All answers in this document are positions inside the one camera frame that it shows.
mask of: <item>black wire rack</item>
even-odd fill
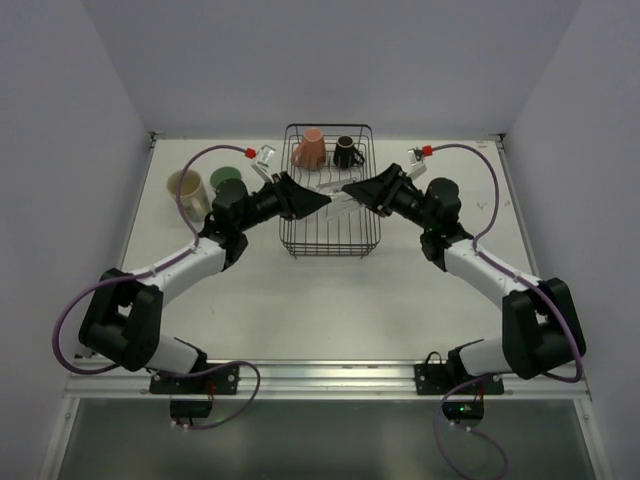
[[[319,128],[327,147],[327,162],[319,170],[309,170],[291,163],[291,155],[300,144],[304,132]],[[333,152],[338,138],[349,135],[365,161],[361,166],[340,169],[333,164]],[[376,175],[373,131],[364,124],[296,123],[284,134],[282,170],[304,187],[317,187],[348,179],[365,180]],[[364,207],[331,218],[331,205],[301,220],[280,219],[280,240],[294,257],[352,256],[364,257],[380,242],[380,218]]]

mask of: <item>black mounting plate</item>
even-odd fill
[[[445,373],[445,364],[442,363],[440,365],[430,364],[429,369],[433,372],[434,370],[442,369]],[[426,365],[424,363],[419,363],[413,366],[414,371],[414,380],[416,382],[416,393],[418,395],[444,395],[449,390],[451,390],[455,385],[451,383],[451,385],[447,385],[446,382],[437,382],[433,383],[429,381],[428,375],[426,373]],[[504,394],[504,384],[502,383],[502,379],[500,378],[497,382],[493,379],[489,378],[482,382],[484,385],[484,395],[502,395]],[[460,390],[458,395],[475,395],[477,385],[472,385],[468,388]]]
[[[221,364],[208,363],[207,368]],[[197,378],[174,378],[161,376],[158,380],[151,378],[149,393],[154,395],[207,395],[207,380],[215,385],[215,395],[235,395],[238,390],[240,367],[232,365],[218,372]]]

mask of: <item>white table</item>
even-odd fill
[[[159,140],[126,252],[124,269],[151,264],[190,241],[165,181],[199,150],[232,143],[279,152],[282,140]],[[406,150],[442,141],[376,140],[377,171]],[[493,142],[480,147],[498,172],[500,214],[483,245],[523,272],[530,272],[525,244]],[[488,222],[493,205],[484,164],[463,150],[438,152],[417,182],[446,176],[460,186],[461,221],[471,233]],[[238,168],[250,190],[262,181],[250,161],[235,152],[214,152],[194,168],[208,182],[223,165]],[[162,332],[194,343],[213,358],[307,360],[420,360],[478,338],[499,335],[500,312],[462,280],[441,272],[420,250],[420,230],[398,215],[382,219],[382,240],[367,257],[294,259],[273,219],[247,232],[249,247],[228,271],[205,279],[164,311]]]

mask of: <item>green bowl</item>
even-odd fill
[[[211,184],[211,188],[216,191],[218,189],[218,185],[231,178],[242,180],[240,170],[234,167],[221,167],[211,174],[211,177],[209,177],[209,183]]]

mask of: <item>wire basket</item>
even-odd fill
[[[309,170],[291,163],[291,156],[307,129],[319,128],[327,147],[327,161],[319,170]],[[349,135],[363,155],[363,165],[340,169],[333,164],[333,152],[338,138]],[[361,124],[307,124],[289,125],[284,134],[282,170],[303,187],[357,178],[365,180],[376,175],[376,156],[373,132]],[[380,242],[380,218],[361,207],[336,218],[329,217],[329,206],[301,220],[280,219],[280,240],[295,257],[299,256],[352,256],[364,257]]]

